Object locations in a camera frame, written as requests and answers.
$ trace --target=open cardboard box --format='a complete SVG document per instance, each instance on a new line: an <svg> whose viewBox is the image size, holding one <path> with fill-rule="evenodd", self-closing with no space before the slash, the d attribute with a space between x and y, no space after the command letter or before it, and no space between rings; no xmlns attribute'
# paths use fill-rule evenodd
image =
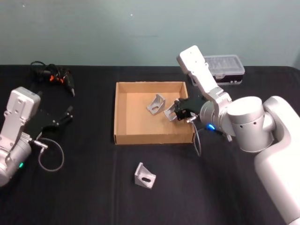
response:
<svg viewBox="0 0 300 225"><path fill-rule="evenodd" d="M156 93L165 97L165 109L187 98L184 82L118 82L114 112L116 144L192 143L194 129L185 121L170 122L164 112L152 115L147 106Z"/></svg>

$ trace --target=black tablecloth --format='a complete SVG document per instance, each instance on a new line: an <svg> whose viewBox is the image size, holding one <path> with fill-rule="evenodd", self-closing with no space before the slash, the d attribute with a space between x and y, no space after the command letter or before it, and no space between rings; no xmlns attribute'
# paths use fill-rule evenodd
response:
<svg viewBox="0 0 300 225"><path fill-rule="evenodd" d="M43 171L38 150L0 188L0 225L283 225L254 170L254 155L236 142L201 133L202 157L191 144L116 146L113 143L117 81L186 81L179 67L69 67L76 97L40 85L40 108L60 115L74 107L74 121L56 138L65 164ZM273 95L300 113L300 72L291 67L246 67L241 85L224 86L232 99ZM28 66L0 66L0 112L9 93L24 84ZM157 175L152 190L134 184L139 162Z"/></svg>

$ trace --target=blue led light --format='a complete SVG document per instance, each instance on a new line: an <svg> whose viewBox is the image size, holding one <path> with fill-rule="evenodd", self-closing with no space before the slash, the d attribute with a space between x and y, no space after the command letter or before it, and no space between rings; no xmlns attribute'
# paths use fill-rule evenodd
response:
<svg viewBox="0 0 300 225"><path fill-rule="evenodd" d="M212 124L208 124L208 125L206 126L206 128L207 128L208 130L215 130L215 127L214 127L214 125L212 125Z"/></svg>

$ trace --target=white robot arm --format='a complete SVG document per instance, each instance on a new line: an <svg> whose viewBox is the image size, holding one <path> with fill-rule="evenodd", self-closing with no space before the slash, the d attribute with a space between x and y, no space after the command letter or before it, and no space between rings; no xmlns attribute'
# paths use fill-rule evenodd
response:
<svg viewBox="0 0 300 225"><path fill-rule="evenodd" d="M11 91L4 112L5 121L0 133L0 187L9 182L19 166L30 155L30 143L47 149L48 146L23 132L24 126L36 114L40 96L19 87Z"/></svg>
<svg viewBox="0 0 300 225"><path fill-rule="evenodd" d="M232 101L208 69L197 46L177 57L182 71L193 77L208 101L199 113L204 124L236 136L240 148L259 153L255 169L288 225L300 225L300 118L281 97L262 103L258 97Z"/></svg>

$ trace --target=bracket hole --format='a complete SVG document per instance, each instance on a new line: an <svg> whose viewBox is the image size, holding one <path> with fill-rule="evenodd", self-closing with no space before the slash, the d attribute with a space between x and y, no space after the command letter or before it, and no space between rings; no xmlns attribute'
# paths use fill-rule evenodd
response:
<svg viewBox="0 0 300 225"><path fill-rule="evenodd" d="M151 182L151 180L150 180L150 179L148 179L148 178L145 178L145 177L143 177L143 178L142 178L142 181L145 181L145 182L148 182L148 183L150 183L150 182Z"/></svg>

